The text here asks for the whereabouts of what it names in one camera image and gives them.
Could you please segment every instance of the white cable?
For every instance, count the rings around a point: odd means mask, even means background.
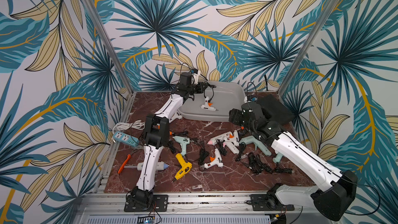
[[[145,126],[145,122],[141,122],[141,120],[137,120],[134,123],[119,122],[113,127],[112,132],[115,133],[115,129],[116,128],[117,128],[118,131],[127,130],[129,128],[134,128],[134,129],[137,129],[137,130],[143,130],[144,126]]]

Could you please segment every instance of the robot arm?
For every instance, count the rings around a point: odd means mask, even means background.
[[[242,111],[232,109],[229,121],[244,127],[257,140],[290,159],[316,184],[314,187],[277,185],[269,194],[283,205],[316,208],[330,220],[338,221],[355,199],[357,177],[351,171],[342,172],[322,160],[283,130],[275,121],[268,121],[256,102],[242,105]]]
[[[191,95],[203,93],[207,88],[206,84],[198,82],[199,76],[200,71],[197,69],[193,69],[190,73],[182,73],[167,102],[146,118],[143,132],[144,164],[137,185],[131,192],[132,204],[138,204],[135,206],[142,208],[143,211],[152,207],[156,166],[163,147],[169,141],[169,123],[173,120],[177,109]]]

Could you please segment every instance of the white glue gun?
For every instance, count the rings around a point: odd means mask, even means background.
[[[221,154],[218,149],[214,150],[214,157],[210,157],[210,163],[205,163],[203,167],[205,169],[208,169],[210,167],[213,167],[214,165],[217,165],[220,168],[224,166],[224,164],[222,163]]]
[[[236,146],[239,146],[239,140],[238,140],[238,131],[234,131],[233,136],[225,136],[223,139],[222,147],[228,147],[233,154],[239,154],[239,150],[236,148]]]
[[[205,103],[204,103],[203,105],[201,105],[201,108],[202,108],[202,109],[209,110],[209,111],[217,111],[216,108],[214,108],[214,107],[211,106],[212,104],[213,104],[213,103],[209,103],[209,97],[206,96],[206,98],[205,98]]]
[[[224,139],[225,137],[232,138],[232,137],[234,137],[234,136],[232,135],[232,132],[225,132],[225,133],[220,134],[220,135],[218,135],[218,136],[216,136],[216,137],[212,137],[212,138],[207,142],[207,144],[210,144],[210,145],[214,145],[214,146],[215,146],[215,145],[217,144],[217,139],[223,141],[223,139]]]

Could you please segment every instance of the orange screwdriver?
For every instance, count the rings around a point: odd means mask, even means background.
[[[127,155],[126,160],[123,162],[122,166],[120,166],[119,170],[117,171],[118,174],[122,173],[122,170],[124,169],[124,166],[127,164],[127,162],[130,160],[131,155],[136,152],[137,150],[133,150],[131,154]]]

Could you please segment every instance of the red marble surface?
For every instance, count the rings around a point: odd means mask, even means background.
[[[266,96],[266,94],[267,93],[260,93],[260,96]],[[167,101],[169,95],[169,93],[137,93],[129,122],[136,121],[137,119],[145,121],[144,117],[162,107],[162,105]],[[189,137],[198,138],[205,141],[205,143],[214,136],[220,135],[224,132],[233,131],[238,128],[238,126],[229,122],[192,121],[184,118],[181,120],[177,119],[170,124],[171,131],[183,132],[188,130]],[[285,125],[285,128],[289,132],[292,132],[291,125]],[[139,137],[141,133],[141,130],[131,130],[131,135],[135,137]],[[180,144],[177,142],[174,142],[174,147],[181,149]],[[206,150],[210,152],[211,156],[214,156],[214,148],[214,146],[206,144]],[[165,147],[160,155],[159,161],[167,163],[170,167],[156,173],[155,191],[255,191],[270,189],[275,183],[283,183],[291,186],[314,185],[308,176],[306,176],[285,157],[282,158],[280,165],[281,167],[292,168],[293,173],[291,175],[269,174],[267,172],[254,175],[252,171],[241,162],[236,162],[236,155],[229,151],[228,148],[226,149],[228,150],[227,155],[222,157],[224,167],[218,168],[217,166],[213,166],[202,172],[199,170],[197,162],[192,162],[192,170],[182,179],[172,183],[175,174],[180,168],[176,166],[179,164],[175,157],[176,154],[172,154],[170,149]],[[271,147],[269,147],[269,149],[274,154],[274,150]],[[187,158],[190,161],[197,159],[199,157],[199,150],[200,147],[197,145],[189,144],[187,146]],[[117,174],[120,165],[132,151],[132,148],[128,145],[120,144],[104,192],[129,192],[133,187],[135,187],[141,173],[140,171],[137,169],[125,168],[121,174]],[[255,154],[259,153],[263,162],[268,163],[272,168],[275,167],[275,164],[272,162],[273,156],[266,157],[259,149],[254,151],[254,144],[247,145],[245,153],[250,151],[253,151]],[[144,161],[144,151],[137,150],[133,153],[127,164],[136,165],[142,161]],[[247,158],[242,159],[242,161],[247,163]],[[210,162],[210,158],[207,157],[205,162]]]

